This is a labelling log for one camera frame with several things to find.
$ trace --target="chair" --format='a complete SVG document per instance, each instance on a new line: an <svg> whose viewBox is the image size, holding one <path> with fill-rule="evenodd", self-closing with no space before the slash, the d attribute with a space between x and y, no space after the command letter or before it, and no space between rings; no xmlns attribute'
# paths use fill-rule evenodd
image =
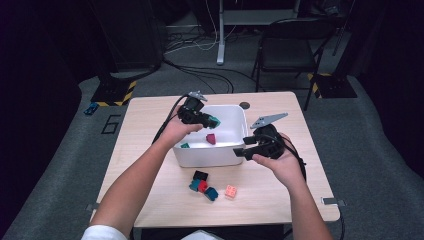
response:
<svg viewBox="0 0 424 240"><path fill-rule="evenodd" d="M315 83L324 47L334 35L336 27L330 18L294 18L271 23L262 33L251 77L256 73L256 92L262 72L312 72L309 93L304 106L306 111ZM310 40L319 40L312 51Z"/></svg>

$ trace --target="wooden tabletop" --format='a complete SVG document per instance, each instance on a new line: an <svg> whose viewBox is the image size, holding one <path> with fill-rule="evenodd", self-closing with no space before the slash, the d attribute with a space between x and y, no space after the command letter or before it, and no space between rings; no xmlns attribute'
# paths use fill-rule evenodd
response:
<svg viewBox="0 0 424 240"><path fill-rule="evenodd" d="M308 185L323 219L329 222L339 219L337 206L321 203L321 197L333 197L333 193L293 93L216 94L205 97L208 99L205 105L249 103L250 108L245 110L248 126L259 116L287 112L287 117L273 124L278 131L291 138L299 155L307 163ZM179 96L144 97L130 101L98 202L113 181L151 145L156 132L178 98ZM209 174L208 185L219 193L215 201L210 201L200 192L189 188L196 170ZM237 188L237 194L232 200L224 196L227 185ZM245 160L236 166L182 168L171 150L134 226L197 227L290 222L287 189L269 169Z"/></svg>

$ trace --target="toy block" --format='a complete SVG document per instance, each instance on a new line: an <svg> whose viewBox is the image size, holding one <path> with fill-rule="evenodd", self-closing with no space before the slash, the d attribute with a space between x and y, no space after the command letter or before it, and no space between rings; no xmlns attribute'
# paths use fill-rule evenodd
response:
<svg viewBox="0 0 424 240"><path fill-rule="evenodd" d="M199 184L200 184L200 179L194 179L193 181L191 181L191 184L190 184L189 187L190 187L191 190L197 192Z"/></svg>
<svg viewBox="0 0 424 240"><path fill-rule="evenodd" d="M210 187L208 189L206 189L205 191L205 196L211 200L211 201L215 201L215 199L218 197L218 192L215 190L215 188Z"/></svg>
<svg viewBox="0 0 424 240"><path fill-rule="evenodd" d="M237 188L231 185L228 185L225 189L225 196L233 199L236 196Z"/></svg>
<svg viewBox="0 0 424 240"><path fill-rule="evenodd" d="M212 145L215 145L216 144L215 134L211 133L206 135L206 141L208 141L208 143Z"/></svg>
<svg viewBox="0 0 424 240"><path fill-rule="evenodd" d="M208 183L204 180L200 180L199 186L197 187L197 190L199 192L204 193L206 189L208 188Z"/></svg>
<svg viewBox="0 0 424 240"><path fill-rule="evenodd" d="M193 179L200 179L200 180L206 181L206 179L208 179L208 175L209 174L207 174L205 172L201 172L201 171L196 170L196 172L193 175Z"/></svg>

